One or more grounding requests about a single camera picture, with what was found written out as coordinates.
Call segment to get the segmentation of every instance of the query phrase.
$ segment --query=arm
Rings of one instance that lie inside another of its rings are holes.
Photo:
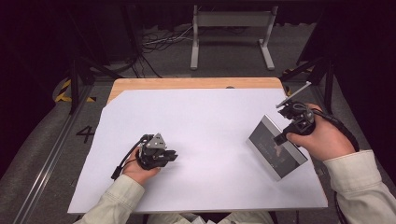
[[[316,128],[307,136],[288,133],[329,170],[332,188],[349,223],[394,223],[396,200],[382,183],[372,150],[355,152],[347,138],[330,122],[315,116]]]
[[[126,223],[143,196],[143,185],[160,169],[143,170],[134,160],[137,148],[125,162],[122,175],[102,195],[99,203],[75,224]]]

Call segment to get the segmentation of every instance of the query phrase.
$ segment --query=white paper sheet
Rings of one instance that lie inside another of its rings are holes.
[[[283,99],[281,89],[124,91],[102,112],[68,213],[96,205],[145,133],[161,133],[178,157],[148,181],[136,212],[327,207],[310,159],[276,182],[246,143],[264,114],[289,125],[276,110]]]

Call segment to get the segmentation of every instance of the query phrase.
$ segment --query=person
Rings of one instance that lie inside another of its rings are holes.
[[[396,223],[396,200],[382,182],[372,150],[355,152],[349,140],[330,122],[315,116],[316,128],[306,136],[288,133],[287,138],[302,146],[316,159],[323,161],[331,177],[331,187],[338,194],[338,203],[348,223]],[[160,169],[146,171],[136,161],[129,162],[122,175],[101,197],[99,203],[77,224],[125,223],[144,193],[145,182]],[[201,224],[193,214],[151,215],[148,224]],[[265,212],[234,212],[219,224],[273,223]]]

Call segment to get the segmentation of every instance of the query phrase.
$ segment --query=sleeve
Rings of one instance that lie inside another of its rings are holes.
[[[396,223],[396,200],[382,182],[372,150],[325,161],[348,223]]]
[[[127,175],[121,175],[102,195],[99,203],[75,224],[126,223],[143,193],[141,185]]]

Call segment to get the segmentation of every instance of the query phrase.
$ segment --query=hand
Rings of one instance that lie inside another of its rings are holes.
[[[307,104],[309,108],[320,110],[317,105]],[[309,135],[288,133],[286,137],[292,143],[306,148],[309,154],[320,161],[327,161],[355,152],[350,141],[329,121],[315,115],[315,130]]]
[[[122,170],[124,175],[128,175],[134,181],[139,183],[143,186],[148,179],[155,176],[160,172],[160,168],[153,168],[151,170],[145,170],[139,166],[136,161],[135,155],[136,152],[139,150],[139,147],[135,148],[134,151],[131,153],[131,156],[126,160],[125,167]]]

